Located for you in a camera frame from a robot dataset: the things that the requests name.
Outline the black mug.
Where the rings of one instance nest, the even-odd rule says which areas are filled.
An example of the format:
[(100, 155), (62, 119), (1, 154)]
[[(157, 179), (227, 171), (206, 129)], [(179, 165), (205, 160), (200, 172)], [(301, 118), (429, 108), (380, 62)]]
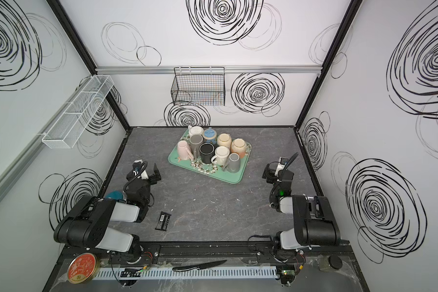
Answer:
[(212, 164), (212, 158), (215, 153), (215, 147), (213, 144), (204, 143), (200, 147), (200, 158), (203, 164)]

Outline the cream white mug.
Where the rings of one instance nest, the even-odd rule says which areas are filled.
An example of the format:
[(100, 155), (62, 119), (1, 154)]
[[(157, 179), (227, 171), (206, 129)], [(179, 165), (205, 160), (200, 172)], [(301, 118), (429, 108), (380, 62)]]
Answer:
[(230, 155), (230, 149), (225, 146), (218, 146), (215, 149), (215, 155), (212, 157), (211, 162), (215, 165), (224, 166)]

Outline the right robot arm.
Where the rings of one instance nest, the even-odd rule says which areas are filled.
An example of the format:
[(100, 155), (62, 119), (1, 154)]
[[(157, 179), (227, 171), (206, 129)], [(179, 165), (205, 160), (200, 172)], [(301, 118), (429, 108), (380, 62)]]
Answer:
[(341, 235), (329, 200), (325, 196), (293, 195), (294, 173), (288, 170), (294, 157), (281, 157), (276, 167), (267, 164), (262, 175), (270, 191), (270, 207), (279, 213), (293, 216), (293, 227), (279, 231), (273, 237), (280, 249), (298, 250), (312, 246), (339, 246)]

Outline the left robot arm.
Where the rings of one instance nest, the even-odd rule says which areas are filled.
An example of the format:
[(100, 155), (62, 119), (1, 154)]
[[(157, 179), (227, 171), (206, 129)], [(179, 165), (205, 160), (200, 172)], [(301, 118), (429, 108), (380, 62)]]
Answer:
[(148, 162), (136, 160), (122, 188), (124, 200), (85, 195), (60, 221), (54, 240), (71, 247), (103, 249), (118, 252), (123, 261), (136, 264), (144, 248), (139, 236), (109, 227), (111, 222), (141, 223), (154, 203), (151, 186), (162, 180), (156, 164), (147, 170)]

